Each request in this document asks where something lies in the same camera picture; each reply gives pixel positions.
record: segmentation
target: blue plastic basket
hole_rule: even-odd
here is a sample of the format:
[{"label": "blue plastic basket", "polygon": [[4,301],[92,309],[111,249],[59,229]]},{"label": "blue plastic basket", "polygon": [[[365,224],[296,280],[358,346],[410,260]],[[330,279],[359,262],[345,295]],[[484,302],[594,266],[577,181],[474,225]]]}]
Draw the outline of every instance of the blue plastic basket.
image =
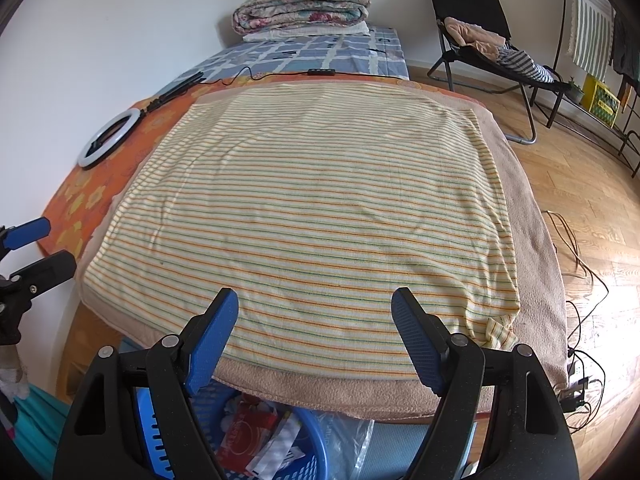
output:
[{"label": "blue plastic basket", "polygon": [[[224,438],[224,433],[220,428],[220,421],[225,415],[225,404],[239,393],[238,390],[211,380],[207,386],[203,386],[196,396],[191,399],[193,413],[198,419],[209,445],[214,450],[220,447]],[[295,406],[292,409],[302,422],[302,428],[293,445],[298,446],[305,453],[305,456],[294,460],[282,471],[278,471],[273,480],[328,480],[326,447],[318,419],[310,410]],[[167,467],[164,446],[162,446],[162,442],[158,438],[158,425],[156,424],[148,388],[138,389],[138,411],[140,412],[140,421],[142,422],[143,433],[154,471],[164,478],[173,478],[173,472],[170,467]],[[234,471],[225,470],[225,472],[229,480],[250,478]]]}]

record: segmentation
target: chair backrest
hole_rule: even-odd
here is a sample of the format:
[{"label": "chair backrest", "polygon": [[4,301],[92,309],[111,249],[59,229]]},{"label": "chair backrest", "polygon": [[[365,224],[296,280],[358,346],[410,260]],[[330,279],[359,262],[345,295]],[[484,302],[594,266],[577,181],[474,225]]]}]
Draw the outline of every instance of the chair backrest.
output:
[{"label": "chair backrest", "polygon": [[431,0],[436,18],[447,16],[461,22],[480,25],[484,30],[500,34],[505,40],[511,39],[507,18],[500,0]]}]

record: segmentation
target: red package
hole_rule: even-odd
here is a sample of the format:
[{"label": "red package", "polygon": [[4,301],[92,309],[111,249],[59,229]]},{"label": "red package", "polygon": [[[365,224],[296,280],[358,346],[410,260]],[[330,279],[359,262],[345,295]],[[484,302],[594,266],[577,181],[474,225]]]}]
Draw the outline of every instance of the red package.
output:
[{"label": "red package", "polygon": [[244,473],[247,465],[268,441],[278,421],[278,414],[256,410],[243,396],[231,426],[216,452],[218,463],[225,469]]}]

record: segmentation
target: silver screw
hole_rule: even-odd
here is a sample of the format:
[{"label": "silver screw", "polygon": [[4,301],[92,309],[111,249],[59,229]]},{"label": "silver screw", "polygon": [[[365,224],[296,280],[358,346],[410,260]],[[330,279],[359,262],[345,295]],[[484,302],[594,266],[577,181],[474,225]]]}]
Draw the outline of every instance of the silver screw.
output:
[{"label": "silver screw", "polygon": [[469,339],[464,334],[454,334],[451,336],[451,342],[455,346],[466,346],[469,344]]},{"label": "silver screw", "polygon": [[164,346],[165,348],[173,348],[178,344],[178,341],[180,341],[178,339],[178,336],[175,334],[171,334],[162,338],[162,346]]},{"label": "silver screw", "polygon": [[98,350],[98,356],[105,359],[113,354],[113,346],[103,346]]},{"label": "silver screw", "polygon": [[529,345],[518,345],[518,354],[523,357],[531,357],[533,355],[533,350]]}]

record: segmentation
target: yellow striped fabric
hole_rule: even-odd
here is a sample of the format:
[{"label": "yellow striped fabric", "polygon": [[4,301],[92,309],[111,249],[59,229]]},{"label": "yellow striped fabric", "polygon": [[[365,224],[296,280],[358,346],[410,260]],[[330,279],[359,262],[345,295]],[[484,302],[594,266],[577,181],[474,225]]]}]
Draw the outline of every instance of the yellow striped fabric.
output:
[{"label": "yellow striped fabric", "polygon": [[228,357],[412,380],[393,291],[408,286],[452,332],[510,348],[515,269],[471,110],[384,84],[297,82],[193,105],[127,190],[84,280],[165,332],[230,286]]}]

